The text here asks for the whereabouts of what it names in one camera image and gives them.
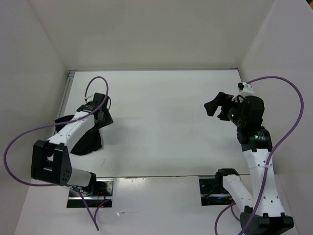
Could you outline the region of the black skirt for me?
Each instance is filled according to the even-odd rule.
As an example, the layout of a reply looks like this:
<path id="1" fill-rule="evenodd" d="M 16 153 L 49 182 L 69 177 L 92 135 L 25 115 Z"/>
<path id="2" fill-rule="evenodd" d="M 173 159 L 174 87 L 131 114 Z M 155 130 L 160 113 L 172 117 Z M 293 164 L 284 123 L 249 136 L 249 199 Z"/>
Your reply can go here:
<path id="1" fill-rule="evenodd" d="M 54 120 L 55 123 L 67 122 L 72 120 L 74 115 L 63 116 Z M 57 125 L 56 132 L 59 132 L 65 125 Z M 88 130 L 75 144 L 71 154 L 83 156 L 102 148 L 102 140 L 99 130 Z"/>

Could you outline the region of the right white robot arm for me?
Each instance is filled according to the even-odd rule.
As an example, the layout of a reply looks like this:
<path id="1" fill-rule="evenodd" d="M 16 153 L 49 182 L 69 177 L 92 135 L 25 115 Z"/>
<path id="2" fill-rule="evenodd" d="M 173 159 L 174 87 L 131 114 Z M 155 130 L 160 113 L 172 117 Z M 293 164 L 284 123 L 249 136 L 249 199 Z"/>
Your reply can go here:
<path id="1" fill-rule="evenodd" d="M 223 92 L 204 104 L 208 116 L 217 108 L 220 120 L 231 121 L 237 127 L 237 139 L 247 161 L 252 193 L 243 185 L 238 172 L 231 168 L 219 169 L 214 181 L 215 189 L 228 192 L 240 211 L 240 224 L 245 235 L 281 235 L 294 227 L 294 221 L 280 201 L 273 172 L 272 141 L 262 126 L 264 102 L 247 95 L 234 97 Z"/>

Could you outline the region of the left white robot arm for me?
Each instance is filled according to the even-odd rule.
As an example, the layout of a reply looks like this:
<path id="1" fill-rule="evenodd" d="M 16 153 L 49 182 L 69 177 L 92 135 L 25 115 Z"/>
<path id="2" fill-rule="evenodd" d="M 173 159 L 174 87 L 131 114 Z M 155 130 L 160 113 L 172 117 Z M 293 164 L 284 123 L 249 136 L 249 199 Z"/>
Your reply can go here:
<path id="1" fill-rule="evenodd" d="M 71 122 L 62 125 L 57 133 L 46 141 L 33 145 L 31 177 L 47 183 L 79 188 L 85 195 L 97 191 L 95 173 L 75 169 L 70 154 L 74 148 L 94 146 L 99 129 L 113 123 L 107 108 L 108 96 L 95 93 L 93 100 L 81 105 Z"/>

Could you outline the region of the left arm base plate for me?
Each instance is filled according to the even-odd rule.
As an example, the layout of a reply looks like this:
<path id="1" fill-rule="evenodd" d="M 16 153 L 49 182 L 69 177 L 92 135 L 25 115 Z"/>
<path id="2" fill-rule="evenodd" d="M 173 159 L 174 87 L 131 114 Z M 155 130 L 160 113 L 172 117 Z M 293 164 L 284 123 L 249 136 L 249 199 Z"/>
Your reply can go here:
<path id="1" fill-rule="evenodd" d="M 113 194 L 114 178 L 97 178 L 97 183 L 93 189 L 83 187 L 76 188 L 80 191 L 90 208 L 112 207 L 112 194 Z M 80 194 L 74 189 L 70 188 L 67 200 L 67 208 L 84 208 L 85 205 L 82 201 Z"/>

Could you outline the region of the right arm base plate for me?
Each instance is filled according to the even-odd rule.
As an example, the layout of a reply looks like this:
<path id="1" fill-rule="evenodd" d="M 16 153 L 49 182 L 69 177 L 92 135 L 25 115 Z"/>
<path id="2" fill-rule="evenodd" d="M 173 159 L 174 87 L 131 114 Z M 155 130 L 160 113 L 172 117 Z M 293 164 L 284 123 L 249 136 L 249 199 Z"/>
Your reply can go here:
<path id="1" fill-rule="evenodd" d="M 230 205 L 233 201 L 230 194 L 218 186 L 214 176 L 200 176 L 199 186 L 202 206 Z"/>

